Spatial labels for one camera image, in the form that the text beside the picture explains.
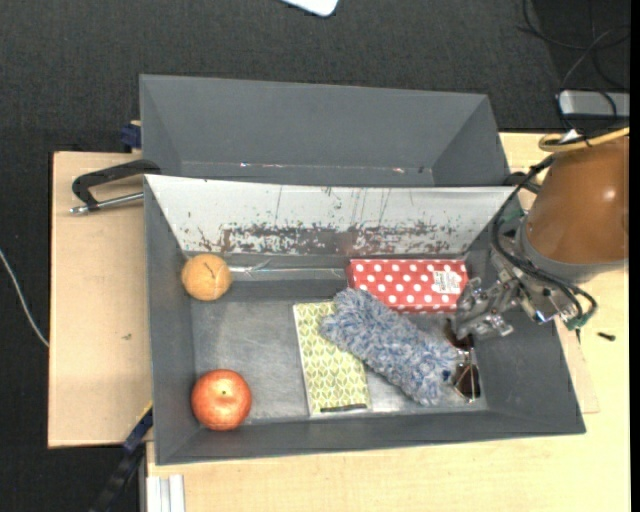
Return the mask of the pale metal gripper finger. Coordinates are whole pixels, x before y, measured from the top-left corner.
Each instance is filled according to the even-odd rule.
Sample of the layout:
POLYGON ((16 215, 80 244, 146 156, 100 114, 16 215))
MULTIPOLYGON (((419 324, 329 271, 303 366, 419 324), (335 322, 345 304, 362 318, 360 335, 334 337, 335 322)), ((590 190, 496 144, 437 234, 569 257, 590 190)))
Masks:
POLYGON ((459 314, 453 331, 458 339, 471 336, 475 341, 503 338, 514 332, 514 327, 500 313, 459 314))
POLYGON ((484 284, 480 277, 474 277, 465 285, 457 300, 457 321, 478 321, 485 319, 500 295, 500 283, 484 284))

